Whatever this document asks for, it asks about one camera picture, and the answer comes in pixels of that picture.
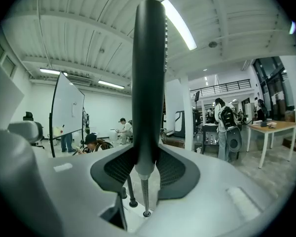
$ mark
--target fluorescent light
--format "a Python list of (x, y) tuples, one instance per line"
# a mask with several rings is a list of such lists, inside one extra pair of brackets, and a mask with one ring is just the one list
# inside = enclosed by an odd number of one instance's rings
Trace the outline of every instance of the fluorescent light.
[(296, 31), (296, 24), (294, 21), (292, 21), (291, 29), (290, 29), (290, 34), (293, 34)]
[(53, 70), (53, 69), (39, 69), (41, 72), (43, 73), (47, 73), (47, 74), (53, 74), (53, 75), (59, 75), (60, 71), (58, 70)]
[(110, 83), (110, 82), (107, 82), (107, 81), (102, 81), (102, 80), (99, 80), (98, 83), (105, 84), (105, 85), (108, 85), (108, 86), (111, 86), (111, 87), (115, 87), (115, 88), (119, 88), (119, 89), (124, 89), (125, 88), (124, 86), (120, 86), (120, 85), (117, 85), (117, 84), (114, 84), (114, 83)]
[(196, 49), (197, 46), (193, 39), (193, 36), (189, 31), (188, 27), (186, 26), (186, 23), (178, 13), (178, 11), (174, 8), (174, 6), (170, 3), (169, 0), (164, 0), (161, 3), (166, 9), (167, 17), (171, 20), (172, 24), (179, 31), (189, 50)]

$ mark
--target cap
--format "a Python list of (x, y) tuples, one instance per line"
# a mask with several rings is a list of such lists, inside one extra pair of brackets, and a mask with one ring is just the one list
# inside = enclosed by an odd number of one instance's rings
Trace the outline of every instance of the cap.
[(94, 133), (90, 133), (85, 137), (84, 143), (86, 145), (95, 142), (97, 140), (97, 136)]

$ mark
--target black chair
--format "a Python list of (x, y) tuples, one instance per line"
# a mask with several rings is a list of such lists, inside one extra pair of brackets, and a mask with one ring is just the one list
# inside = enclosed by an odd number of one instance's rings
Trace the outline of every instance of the black chair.
[[(31, 112), (25, 112), (23, 121), (34, 121), (33, 114)], [(31, 143), (31, 146), (45, 149), (44, 146), (39, 146), (38, 143)]]

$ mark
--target whiteboard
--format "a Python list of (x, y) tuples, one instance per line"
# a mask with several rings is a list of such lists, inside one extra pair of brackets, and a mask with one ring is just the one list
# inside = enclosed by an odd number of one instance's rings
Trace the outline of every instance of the whiteboard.
[(60, 73), (51, 107), (53, 138), (82, 130), (83, 102), (84, 94)]

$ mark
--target railing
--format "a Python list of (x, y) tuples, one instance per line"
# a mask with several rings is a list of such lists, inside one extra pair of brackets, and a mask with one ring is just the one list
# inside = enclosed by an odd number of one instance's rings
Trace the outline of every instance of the railing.
[(200, 96), (215, 95), (219, 93), (227, 93), (234, 90), (251, 88), (250, 79), (233, 81), (223, 84), (218, 84), (215, 86), (209, 86), (200, 89), (194, 89), (190, 91), (191, 98), (194, 99), (196, 93), (199, 91)]

